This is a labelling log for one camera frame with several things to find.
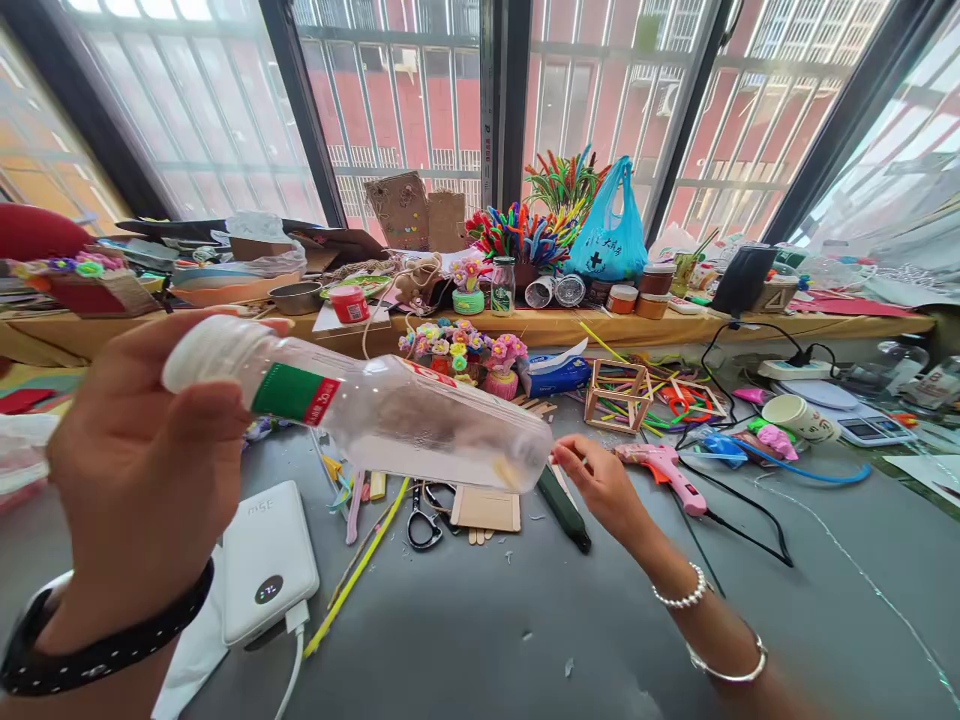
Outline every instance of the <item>wristwatch strap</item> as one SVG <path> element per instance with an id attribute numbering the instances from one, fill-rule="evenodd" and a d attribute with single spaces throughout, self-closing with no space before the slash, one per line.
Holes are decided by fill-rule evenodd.
<path id="1" fill-rule="evenodd" d="M 0 686 L 21 697 L 54 695 L 134 665 L 166 646 L 193 621 L 212 583 L 213 560 L 208 560 L 194 586 L 159 615 L 63 656 L 36 649 L 37 638 L 55 612 L 46 607 L 53 592 L 47 586 L 34 597 L 10 638 L 0 667 Z"/>

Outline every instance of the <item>hand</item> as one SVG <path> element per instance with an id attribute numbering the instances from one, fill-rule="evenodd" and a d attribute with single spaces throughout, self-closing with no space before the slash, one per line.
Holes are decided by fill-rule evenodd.
<path id="1" fill-rule="evenodd" d="M 583 435 L 567 435 L 554 445 L 553 457 L 580 490 L 590 512 L 627 550 L 635 552 L 638 543 L 659 535 L 623 463 L 613 453 Z"/>
<path id="2" fill-rule="evenodd" d="M 163 611 L 200 577 L 240 497 L 250 423 L 240 387 L 174 396 L 167 356 L 201 320 L 178 312 L 112 340 L 97 356 L 47 448 L 50 481 L 73 542 L 74 577 L 41 636 L 71 652 Z M 266 325 L 286 334 L 287 320 Z"/>

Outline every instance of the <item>glue gun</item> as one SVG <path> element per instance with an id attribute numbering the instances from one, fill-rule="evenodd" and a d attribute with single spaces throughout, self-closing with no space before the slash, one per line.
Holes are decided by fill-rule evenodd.
<path id="1" fill-rule="evenodd" d="M 620 462 L 643 465 L 653 473 L 657 485 L 670 483 L 670 487 L 680 498 L 683 511 L 691 517 L 700 517 L 707 512 L 707 501 L 697 489 L 684 477 L 677 467 L 679 455 L 666 445 L 618 445 L 614 448 Z"/>

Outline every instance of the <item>black scissors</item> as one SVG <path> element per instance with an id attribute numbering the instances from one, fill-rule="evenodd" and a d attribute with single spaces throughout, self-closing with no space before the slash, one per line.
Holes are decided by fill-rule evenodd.
<path id="1" fill-rule="evenodd" d="M 427 500 L 435 508 L 442 508 L 440 501 L 437 500 L 437 496 L 433 494 L 433 491 L 430 489 L 431 485 L 437 485 L 439 487 L 444 487 L 456 494 L 456 489 L 452 485 L 447 483 L 424 483 L 418 482 L 413 488 L 413 507 L 410 510 L 410 517 L 407 518 L 407 539 L 410 541 L 410 547 L 412 547 L 417 552 L 423 552 L 429 550 L 434 545 L 436 545 L 440 540 L 443 539 L 443 530 L 437 525 L 437 516 L 439 515 L 443 520 L 444 524 L 447 526 L 447 529 L 450 531 L 451 535 L 459 535 L 460 528 L 456 525 L 453 525 L 450 522 L 449 512 L 441 512 L 438 510 L 433 515 L 427 515 L 423 510 L 420 509 L 420 500 L 421 493 L 427 496 Z M 418 542 L 413 538 L 413 523 L 415 520 L 426 523 L 427 527 L 430 528 L 430 537 L 424 542 Z"/>

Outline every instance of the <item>silver bracelet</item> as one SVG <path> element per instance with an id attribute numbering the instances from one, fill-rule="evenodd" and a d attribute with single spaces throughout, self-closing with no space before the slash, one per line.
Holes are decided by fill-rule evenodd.
<path id="1" fill-rule="evenodd" d="M 697 589 L 687 595 L 682 600 L 667 600 L 656 588 L 653 588 L 653 595 L 668 608 L 682 610 L 683 608 L 693 607 L 703 599 L 703 594 L 707 590 L 707 578 L 703 575 L 703 570 L 698 565 L 690 563 L 690 567 L 697 571 Z"/>
<path id="2" fill-rule="evenodd" d="M 734 675 L 724 675 L 723 673 L 717 672 L 716 670 L 711 668 L 709 665 L 707 665 L 703 661 L 703 658 L 697 655 L 694 649 L 690 647 L 690 643 L 687 643 L 687 650 L 690 652 L 690 662 L 692 662 L 693 666 L 698 670 L 702 670 L 705 673 L 709 673 L 710 675 L 713 675 L 718 680 L 723 680 L 724 682 L 734 683 L 734 684 L 738 684 L 738 683 L 743 684 L 743 683 L 753 682 L 758 677 L 760 677 L 760 673 L 762 673 L 763 669 L 767 666 L 767 648 L 764 646 L 763 640 L 760 639 L 760 636 L 757 635 L 756 631 L 753 628 L 750 628 L 750 632 L 752 632 L 753 636 L 757 639 L 757 650 L 760 651 L 760 661 L 757 663 L 757 667 L 753 669 L 753 672 L 747 675 L 740 675 L 739 677 Z"/>

